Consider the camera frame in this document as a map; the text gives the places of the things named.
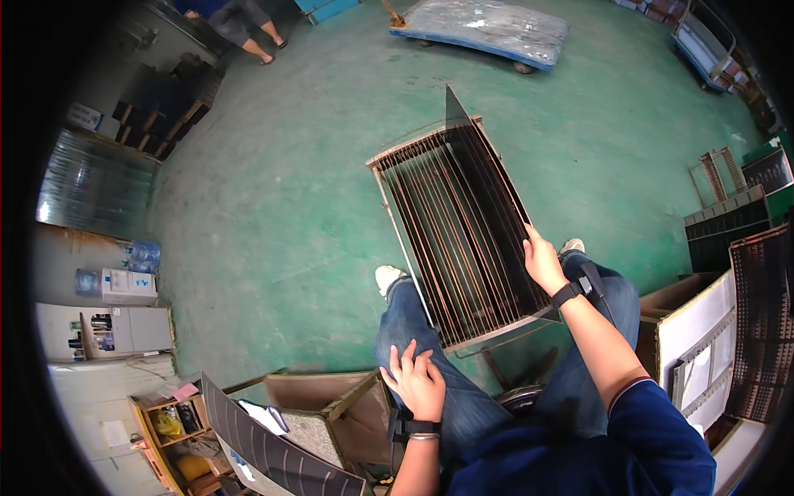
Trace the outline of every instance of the cart wheel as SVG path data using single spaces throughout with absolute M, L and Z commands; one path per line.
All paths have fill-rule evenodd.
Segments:
M 532 74 L 532 67 L 521 62 L 513 62 L 513 68 L 521 74 Z

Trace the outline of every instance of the navy blue shirt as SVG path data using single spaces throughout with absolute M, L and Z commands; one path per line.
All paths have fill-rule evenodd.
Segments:
M 209 19 L 210 16 L 221 9 L 231 0 L 174 0 L 176 11 L 185 15 L 188 10 L 195 10 L 201 17 Z
M 717 463 L 651 379 L 613 400 L 607 435 L 555 445 L 548 429 L 517 427 L 466 451 L 448 495 L 696 494 L 711 496 Z

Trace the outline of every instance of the white sneaker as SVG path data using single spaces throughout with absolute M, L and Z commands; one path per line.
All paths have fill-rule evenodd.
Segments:
M 386 290 L 389 289 L 389 286 L 404 275 L 407 274 L 391 265 L 381 265 L 375 269 L 375 281 L 380 288 L 380 296 L 386 298 Z
M 562 249 L 560 250 L 560 255 L 567 252 L 568 250 L 579 250 L 580 252 L 584 253 L 584 241 L 580 240 L 577 237 L 573 238 L 572 240 L 569 240 L 568 242 L 562 245 Z

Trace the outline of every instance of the wrist strap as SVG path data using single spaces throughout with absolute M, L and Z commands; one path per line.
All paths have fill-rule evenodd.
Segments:
M 405 423 L 405 431 L 409 434 L 413 433 L 441 433 L 441 422 L 428 422 L 428 421 L 407 421 Z
M 551 297 L 552 305 L 554 308 L 559 309 L 563 303 L 571 298 L 576 298 L 580 294 L 584 294 L 582 286 L 577 283 L 568 283 L 564 285 L 553 297 Z

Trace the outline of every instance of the hand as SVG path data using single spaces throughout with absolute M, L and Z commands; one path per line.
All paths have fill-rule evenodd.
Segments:
M 392 345 L 389 368 L 394 378 L 391 378 L 384 367 L 380 368 L 380 374 L 389 389 L 397 393 L 405 406 L 414 413 L 414 420 L 440 422 L 446 383 L 438 367 L 430 361 L 433 350 L 419 353 L 414 362 L 411 357 L 415 351 L 416 340 L 410 340 L 403 353 L 401 368 L 397 359 L 397 347 Z
M 569 282 L 562 273 L 557 250 L 534 227 L 529 224 L 524 227 L 530 238 L 524 240 L 524 267 L 549 296 L 554 296 Z

